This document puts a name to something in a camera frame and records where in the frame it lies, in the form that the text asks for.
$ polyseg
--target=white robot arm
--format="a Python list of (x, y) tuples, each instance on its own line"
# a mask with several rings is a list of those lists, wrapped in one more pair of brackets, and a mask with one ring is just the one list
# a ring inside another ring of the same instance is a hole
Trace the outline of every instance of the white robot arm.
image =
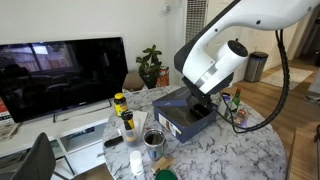
[(259, 30), (286, 28), (319, 3), (320, 0), (235, 0), (177, 52), (175, 68), (202, 93), (210, 94), (247, 58), (248, 52), (239, 42), (228, 41), (212, 58), (204, 51), (209, 41), (231, 26)]

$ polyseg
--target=marble table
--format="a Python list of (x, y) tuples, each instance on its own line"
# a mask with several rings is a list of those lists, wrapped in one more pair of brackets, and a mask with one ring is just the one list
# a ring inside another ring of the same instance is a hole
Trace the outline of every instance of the marble table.
[[(161, 129), (165, 132), (165, 156), (175, 159), (171, 169), (179, 179), (285, 179), (287, 162), (283, 145), (271, 125), (258, 131), (236, 134), (232, 127), (217, 118), (185, 143), (180, 143), (154, 118), (152, 101), (178, 89), (177, 86), (155, 88), (135, 94), (126, 94), (131, 110), (148, 112), (144, 128)], [(241, 103), (249, 113), (250, 123), (264, 118), (248, 105)], [(103, 140), (118, 136), (121, 119), (112, 115), (105, 127)], [(124, 142), (104, 148), (106, 164), (114, 179), (154, 179), (152, 162), (141, 142), (137, 148), (143, 155), (144, 174), (136, 177), (131, 173), (129, 154), (133, 149)]]

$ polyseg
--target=black chair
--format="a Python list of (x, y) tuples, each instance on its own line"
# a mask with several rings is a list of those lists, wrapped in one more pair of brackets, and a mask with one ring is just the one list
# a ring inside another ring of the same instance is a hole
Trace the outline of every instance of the black chair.
[(51, 148), (51, 144), (45, 133), (41, 133), (32, 148), (28, 152), (21, 167), (12, 173), (0, 174), (0, 179), (10, 180), (50, 180), (55, 174), (63, 180), (64, 176), (54, 172), (56, 159)]

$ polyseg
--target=tv screen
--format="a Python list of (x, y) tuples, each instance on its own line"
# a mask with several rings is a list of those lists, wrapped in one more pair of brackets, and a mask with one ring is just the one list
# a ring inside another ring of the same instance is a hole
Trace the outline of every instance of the tv screen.
[(22, 122), (121, 92), (122, 38), (0, 45), (0, 96)]

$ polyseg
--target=black cable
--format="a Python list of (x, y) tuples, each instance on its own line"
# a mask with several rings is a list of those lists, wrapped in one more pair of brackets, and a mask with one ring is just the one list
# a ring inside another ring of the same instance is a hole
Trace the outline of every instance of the black cable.
[[(280, 99), (278, 101), (278, 104), (277, 104), (276, 108), (269, 115), (269, 117), (267, 117), (263, 122), (261, 122), (260, 124), (255, 125), (255, 126), (252, 126), (252, 127), (244, 128), (244, 127), (241, 127), (240, 125), (234, 123), (234, 119), (233, 119), (233, 115), (232, 115), (231, 109), (229, 108), (229, 106), (227, 105), (227, 103), (225, 102), (225, 100), (222, 97), (222, 100), (226, 104), (227, 109), (228, 109), (228, 111), (229, 111), (229, 113), (231, 115), (231, 122), (230, 122), (229, 119), (227, 119), (224, 116), (222, 116), (217, 110), (216, 110), (216, 112), (217, 112), (217, 114), (219, 114), (222, 117), (222, 119), (224, 119), (226, 122), (228, 122), (229, 124), (232, 125), (233, 131), (236, 132), (236, 133), (246, 133), (246, 132), (249, 132), (249, 131), (255, 131), (255, 130), (258, 130), (260, 128), (265, 127), (266, 125), (268, 125), (271, 121), (273, 121), (277, 117), (277, 115), (281, 112), (281, 110), (284, 107), (284, 104), (286, 102), (286, 98), (287, 98), (288, 92), (289, 92), (289, 83), (290, 83), (289, 82), (290, 74), (289, 74), (288, 58), (287, 58), (287, 53), (285, 51), (285, 47), (284, 47), (284, 44), (283, 44), (283, 30), (282, 29), (280, 30), (280, 37), (279, 37), (278, 31), (275, 31), (275, 34), (276, 34), (276, 38), (277, 38), (277, 42), (278, 42), (278, 48), (279, 48), (279, 52), (280, 52), (282, 69), (283, 69), (283, 87), (282, 87), (282, 92), (281, 92)], [(235, 129), (236, 127), (239, 128), (239, 129), (242, 129), (243, 131), (237, 131)]]

